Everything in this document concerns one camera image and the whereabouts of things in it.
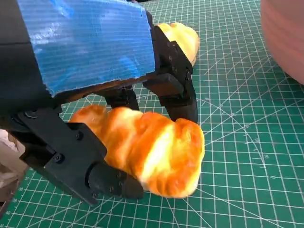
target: pink object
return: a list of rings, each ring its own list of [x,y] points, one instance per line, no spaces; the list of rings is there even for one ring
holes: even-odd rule
[[[261,23],[270,54],[304,84],[304,0],[261,0]]]

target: blue tape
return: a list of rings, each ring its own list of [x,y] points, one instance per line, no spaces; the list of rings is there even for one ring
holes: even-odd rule
[[[145,9],[125,0],[18,0],[42,81],[64,91],[155,70]]]

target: golden brown bread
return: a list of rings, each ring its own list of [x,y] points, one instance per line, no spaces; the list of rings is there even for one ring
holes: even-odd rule
[[[105,161],[163,197],[183,198],[197,187],[204,157],[201,128],[153,112],[90,105],[70,122],[85,123],[107,148]]]

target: cutting mat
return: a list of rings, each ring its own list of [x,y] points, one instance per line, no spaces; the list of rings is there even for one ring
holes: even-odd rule
[[[29,170],[1,227],[303,228],[304,87],[288,77],[262,38],[258,0],[153,0],[154,23],[182,22],[200,36],[193,83],[206,139],[195,193],[140,201],[101,196],[90,207]],[[166,114],[142,85],[142,111]],[[62,118],[99,96],[63,106]]]

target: metal screw head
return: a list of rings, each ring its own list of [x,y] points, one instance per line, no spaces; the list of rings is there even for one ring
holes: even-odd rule
[[[92,197],[96,199],[98,197],[98,193],[93,192]]]
[[[187,80],[188,81],[192,80],[192,74],[189,71],[187,72]]]
[[[82,138],[84,137],[84,134],[81,131],[79,131],[75,137],[77,140],[82,140]]]
[[[60,164],[60,163],[63,162],[64,156],[60,153],[57,153],[54,157],[54,160],[55,160],[56,163]]]

